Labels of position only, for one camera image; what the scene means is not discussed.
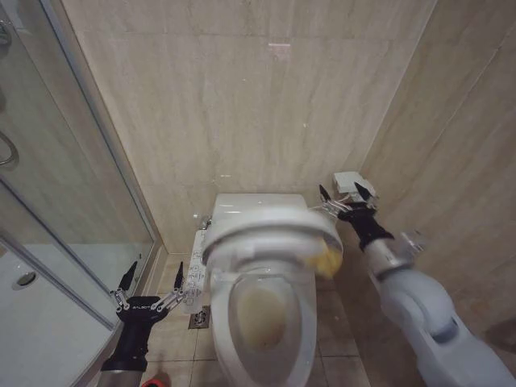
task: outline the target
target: toilet tank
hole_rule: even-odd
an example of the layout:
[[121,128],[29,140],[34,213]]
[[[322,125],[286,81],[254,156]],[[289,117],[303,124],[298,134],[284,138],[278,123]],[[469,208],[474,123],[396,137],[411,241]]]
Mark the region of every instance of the toilet tank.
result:
[[259,206],[293,206],[306,208],[305,199],[299,194],[287,193],[219,193],[215,200],[211,221],[240,216]]

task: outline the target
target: floor tile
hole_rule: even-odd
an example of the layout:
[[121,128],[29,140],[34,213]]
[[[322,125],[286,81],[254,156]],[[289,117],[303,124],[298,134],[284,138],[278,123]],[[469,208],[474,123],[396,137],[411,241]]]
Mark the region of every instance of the floor tile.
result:
[[323,363],[320,357],[314,359],[314,366],[310,378],[306,383],[306,387],[327,387],[326,375],[324,373]]
[[158,285],[158,294],[168,293],[173,290],[174,280],[176,279],[177,270],[183,261],[183,275],[188,275],[188,267],[190,263],[189,254],[170,254],[164,264],[163,274],[161,274],[160,284]]
[[194,361],[190,387],[227,387],[228,385],[217,360]]
[[359,357],[323,357],[322,364],[329,387],[370,387]]
[[189,387],[193,361],[157,361],[147,365],[142,384],[156,378],[167,387]]
[[335,291],[317,293],[317,340],[321,356],[358,356],[355,339]]
[[189,315],[179,308],[157,323],[148,341],[148,361],[193,360],[198,330],[188,329]]
[[211,327],[198,330],[195,360],[217,360]]

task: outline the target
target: marble wall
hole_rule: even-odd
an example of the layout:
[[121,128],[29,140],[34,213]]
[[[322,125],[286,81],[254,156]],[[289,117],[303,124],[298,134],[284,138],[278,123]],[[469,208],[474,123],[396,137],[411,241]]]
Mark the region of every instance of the marble wall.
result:
[[[427,236],[417,266],[516,374],[515,24],[512,0],[439,0],[362,173],[383,225]],[[371,385],[423,385],[360,252],[347,262],[337,282]]]
[[62,0],[170,252],[364,163],[435,0]]

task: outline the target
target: sponge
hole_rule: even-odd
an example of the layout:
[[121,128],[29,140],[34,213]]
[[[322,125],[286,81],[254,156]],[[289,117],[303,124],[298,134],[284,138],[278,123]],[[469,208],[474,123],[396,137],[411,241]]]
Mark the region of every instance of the sponge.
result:
[[306,265],[313,268],[322,277],[332,278],[342,266],[342,252],[329,248],[326,241],[321,238],[322,252],[311,256],[306,260]]

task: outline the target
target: toilet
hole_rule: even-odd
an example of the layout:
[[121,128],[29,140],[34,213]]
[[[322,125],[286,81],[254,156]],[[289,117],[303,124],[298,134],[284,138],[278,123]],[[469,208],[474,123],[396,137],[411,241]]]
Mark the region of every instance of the toilet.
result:
[[314,271],[325,246],[342,251],[334,224],[301,195],[221,193],[202,262],[214,346],[234,386],[306,384],[316,346]]

